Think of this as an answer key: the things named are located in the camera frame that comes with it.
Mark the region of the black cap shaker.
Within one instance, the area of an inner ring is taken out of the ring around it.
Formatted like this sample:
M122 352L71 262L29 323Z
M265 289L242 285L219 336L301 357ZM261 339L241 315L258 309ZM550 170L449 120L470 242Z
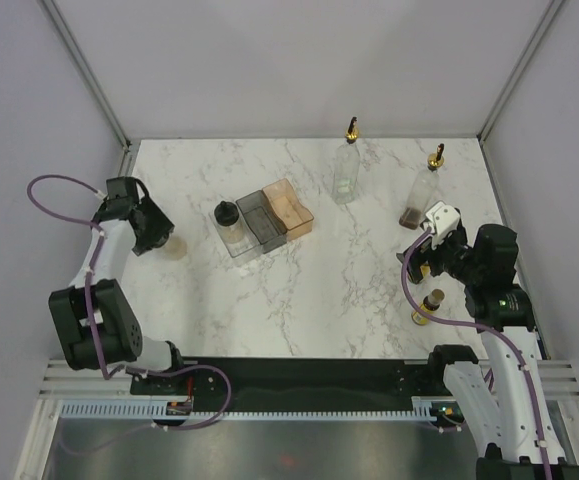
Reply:
M164 258L177 261L184 258L187 254L187 244L181 237L172 235L168 238L160 251Z
M222 240L227 244L239 243L244 238L240 212L235 203L221 201L214 208L214 219Z

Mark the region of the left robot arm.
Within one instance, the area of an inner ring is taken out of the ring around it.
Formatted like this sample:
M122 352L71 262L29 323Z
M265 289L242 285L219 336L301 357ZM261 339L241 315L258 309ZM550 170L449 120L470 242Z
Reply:
M65 360L75 371L98 370L107 379L126 369L153 375L168 395L188 381L177 347L146 337L122 287L127 258L165 246L174 224L143 181L116 177L89 222L91 243L70 284L50 294L48 306Z

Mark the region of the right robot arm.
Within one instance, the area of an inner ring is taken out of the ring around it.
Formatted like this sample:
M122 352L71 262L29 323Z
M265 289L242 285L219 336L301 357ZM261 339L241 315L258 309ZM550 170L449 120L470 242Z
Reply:
M494 385L477 377L479 361L471 348L442 345L429 356L427 385L451 393L479 452L479 479L579 479L553 430L538 371L540 349L533 307L515 281L516 233L485 224L473 244L461 224L446 234L423 223L421 236L400 256L403 293L422 280L447 274L464 286L473 328L487 352Z

